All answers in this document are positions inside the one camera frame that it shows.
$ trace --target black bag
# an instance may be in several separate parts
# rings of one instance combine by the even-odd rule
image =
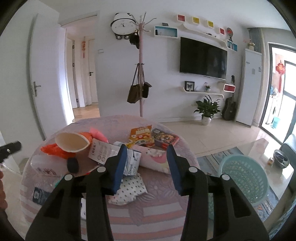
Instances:
[[[135,77],[136,77],[139,65],[140,64],[137,64],[136,72],[135,72],[135,75],[133,77],[133,83],[135,81]],[[134,104],[140,99],[139,72],[138,72],[137,81],[138,81],[138,83],[136,85],[134,85],[133,83],[131,85],[131,88],[130,88],[130,91],[129,91],[129,94],[128,94],[128,100],[127,100],[128,103]]]
[[[130,35],[130,43],[135,45],[137,49],[140,48],[140,37],[139,37],[138,31]]]
[[[149,84],[148,82],[145,82],[143,64],[142,64],[142,73],[143,73],[143,92],[142,92],[142,97],[143,98],[148,98],[149,88],[152,87],[152,85]]]

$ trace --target coat rack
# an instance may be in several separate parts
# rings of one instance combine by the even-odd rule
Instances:
[[[138,26],[139,28],[139,64],[140,66],[143,64],[143,31],[145,32],[151,32],[151,31],[147,31],[145,30],[145,25],[150,23],[152,20],[156,19],[153,18],[151,19],[149,22],[145,23],[145,17],[146,17],[146,12],[144,14],[144,17],[142,19],[142,16],[140,16],[140,23],[137,22],[137,20],[135,19],[135,17],[130,14],[133,19],[135,20],[135,25]],[[143,117],[143,72],[142,72],[143,68],[139,68],[139,85],[140,85],[140,116]]]

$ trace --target tv screen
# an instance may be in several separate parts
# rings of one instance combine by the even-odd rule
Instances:
[[[180,72],[226,79],[227,51],[181,37]]]

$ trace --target acoustic guitar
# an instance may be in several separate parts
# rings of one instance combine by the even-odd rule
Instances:
[[[231,81],[235,84],[234,75],[231,76]],[[232,97],[229,97],[225,101],[225,106],[222,110],[222,118],[226,121],[232,121],[235,118],[235,113],[237,111],[237,104],[234,102],[234,93]]]

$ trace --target metal bowl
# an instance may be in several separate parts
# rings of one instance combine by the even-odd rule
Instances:
[[[289,165],[289,159],[283,153],[281,150],[275,150],[274,151],[274,163],[279,167],[279,168],[286,168]]]

